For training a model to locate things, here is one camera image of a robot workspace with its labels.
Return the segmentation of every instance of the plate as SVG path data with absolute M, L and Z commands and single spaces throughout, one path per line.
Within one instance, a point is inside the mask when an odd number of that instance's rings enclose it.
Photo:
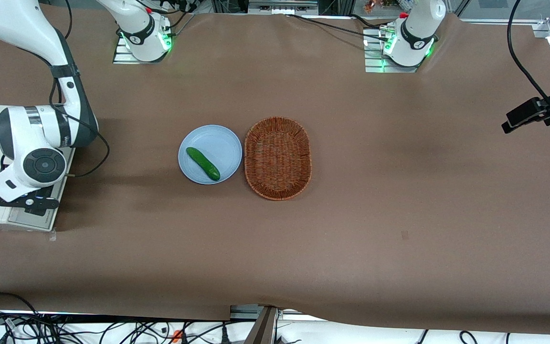
M 190 158 L 186 148 L 194 147 L 220 171 L 220 180 L 212 181 L 205 171 Z M 229 179 L 241 163 L 243 149 L 239 138 L 223 126 L 210 124 L 194 129 L 181 142 L 177 161 L 188 179 L 204 185 L 221 183 Z

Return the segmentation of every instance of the brown woven basket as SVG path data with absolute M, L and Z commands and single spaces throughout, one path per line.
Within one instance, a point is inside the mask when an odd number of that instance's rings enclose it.
M 311 179 L 311 150 L 307 131 L 283 117 L 261 120 L 245 138 L 245 178 L 260 196 L 289 200 Z

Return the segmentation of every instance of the cucumber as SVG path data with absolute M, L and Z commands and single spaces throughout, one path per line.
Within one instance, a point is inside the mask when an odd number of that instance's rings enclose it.
M 203 155 L 203 153 L 201 153 L 200 150 L 193 147 L 188 147 L 186 148 L 186 153 L 188 153 L 190 158 L 193 159 L 193 161 L 197 163 L 203 171 L 205 171 L 205 174 L 207 174 L 209 179 L 212 181 L 220 180 L 220 171 L 205 157 L 205 155 Z

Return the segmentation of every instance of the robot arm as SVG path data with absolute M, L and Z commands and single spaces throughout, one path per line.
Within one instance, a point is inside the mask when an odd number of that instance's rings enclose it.
M 388 24 L 389 41 L 384 54 L 399 65 L 419 65 L 434 44 L 434 33 L 445 18 L 447 9 L 443 0 L 417 0 L 407 18 Z
M 134 0 L 96 0 L 114 17 L 133 56 L 160 61 L 172 47 L 170 22 Z
M 44 61 L 65 96 L 63 105 L 7 107 L 0 113 L 0 148 L 13 159 L 0 172 L 0 197 L 13 201 L 60 181 L 67 162 L 56 148 L 89 145 L 98 124 L 67 42 L 37 0 L 0 0 L 0 40 Z

